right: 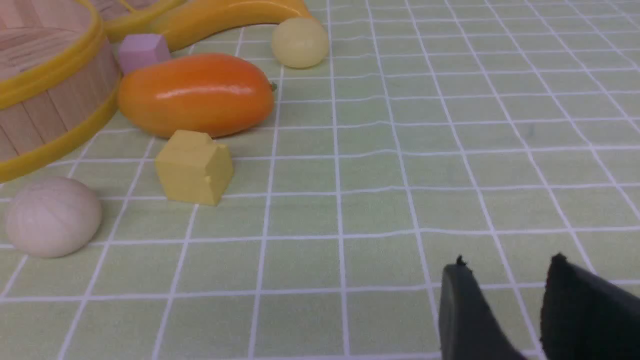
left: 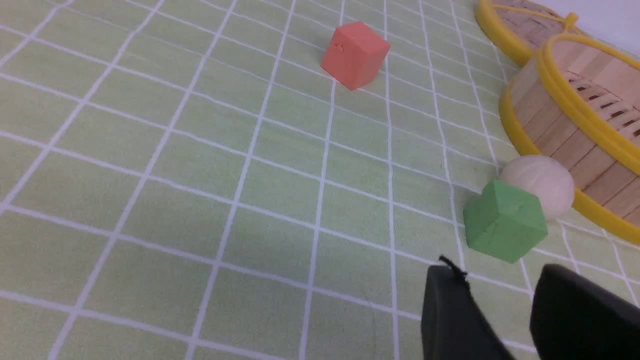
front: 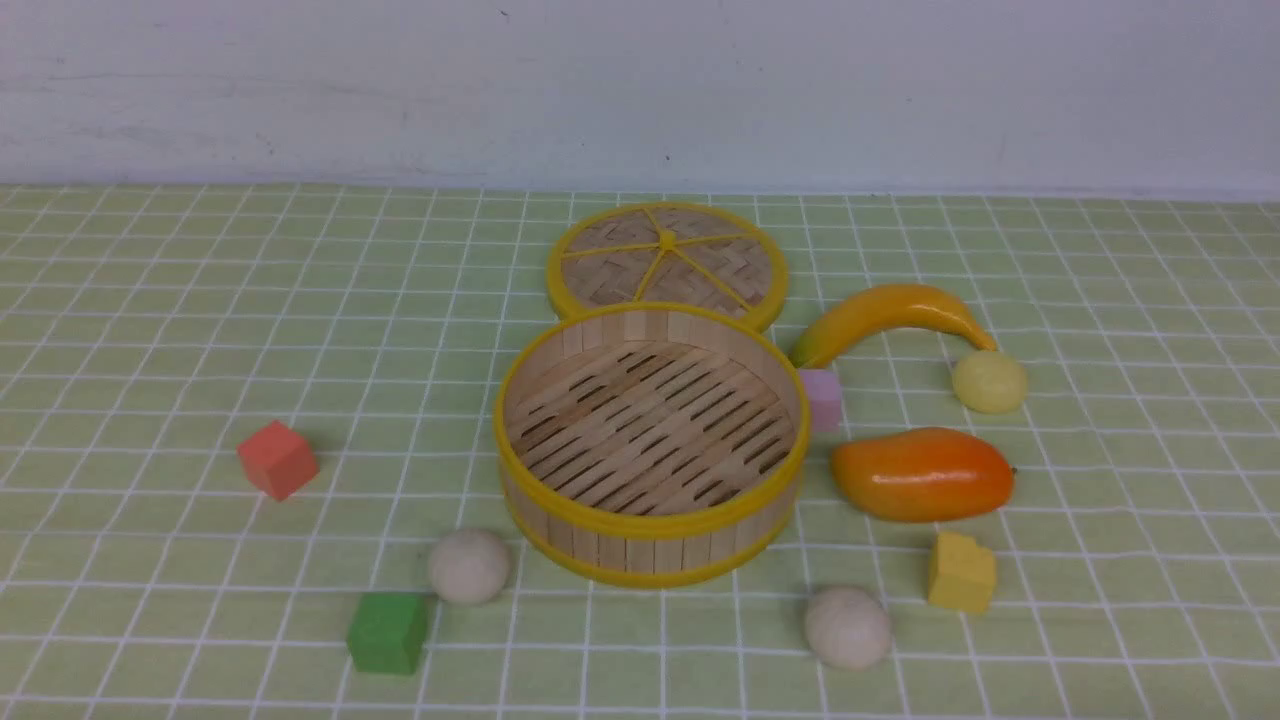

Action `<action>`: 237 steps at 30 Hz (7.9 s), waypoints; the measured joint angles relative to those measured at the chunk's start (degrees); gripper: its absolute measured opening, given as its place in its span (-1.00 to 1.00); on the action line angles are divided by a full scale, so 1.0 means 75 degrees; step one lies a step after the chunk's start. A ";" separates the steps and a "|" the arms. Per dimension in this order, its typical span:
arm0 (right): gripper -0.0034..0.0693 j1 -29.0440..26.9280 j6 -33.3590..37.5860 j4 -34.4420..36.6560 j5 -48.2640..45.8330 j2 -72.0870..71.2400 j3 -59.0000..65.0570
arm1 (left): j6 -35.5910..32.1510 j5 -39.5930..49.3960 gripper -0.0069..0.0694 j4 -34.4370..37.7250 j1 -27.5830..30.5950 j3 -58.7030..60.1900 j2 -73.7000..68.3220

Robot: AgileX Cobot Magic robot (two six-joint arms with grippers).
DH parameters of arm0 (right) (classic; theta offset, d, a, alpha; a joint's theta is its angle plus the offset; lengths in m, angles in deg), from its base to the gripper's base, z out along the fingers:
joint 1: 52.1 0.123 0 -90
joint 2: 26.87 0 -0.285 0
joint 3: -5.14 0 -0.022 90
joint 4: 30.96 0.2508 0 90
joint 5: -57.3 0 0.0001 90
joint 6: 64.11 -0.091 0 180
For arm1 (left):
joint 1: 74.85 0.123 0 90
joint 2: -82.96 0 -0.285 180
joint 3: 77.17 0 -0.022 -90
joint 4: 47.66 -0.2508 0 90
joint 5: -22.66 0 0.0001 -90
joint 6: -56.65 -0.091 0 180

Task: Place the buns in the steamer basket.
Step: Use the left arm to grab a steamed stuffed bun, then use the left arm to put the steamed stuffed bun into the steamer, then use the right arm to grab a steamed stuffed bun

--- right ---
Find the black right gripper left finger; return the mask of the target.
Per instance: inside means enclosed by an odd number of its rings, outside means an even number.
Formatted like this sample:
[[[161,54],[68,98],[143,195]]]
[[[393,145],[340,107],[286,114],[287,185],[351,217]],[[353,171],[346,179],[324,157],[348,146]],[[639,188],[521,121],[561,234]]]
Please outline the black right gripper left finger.
[[[442,270],[439,338],[443,360],[525,359],[502,331],[462,255]]]

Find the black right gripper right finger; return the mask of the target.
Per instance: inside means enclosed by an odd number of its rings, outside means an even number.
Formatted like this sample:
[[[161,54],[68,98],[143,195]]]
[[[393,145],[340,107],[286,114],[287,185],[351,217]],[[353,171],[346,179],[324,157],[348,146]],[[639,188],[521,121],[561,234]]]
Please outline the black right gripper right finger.
[[[640,299],[558,253],[547,271],[540,330],[549,360],[637,360]]]

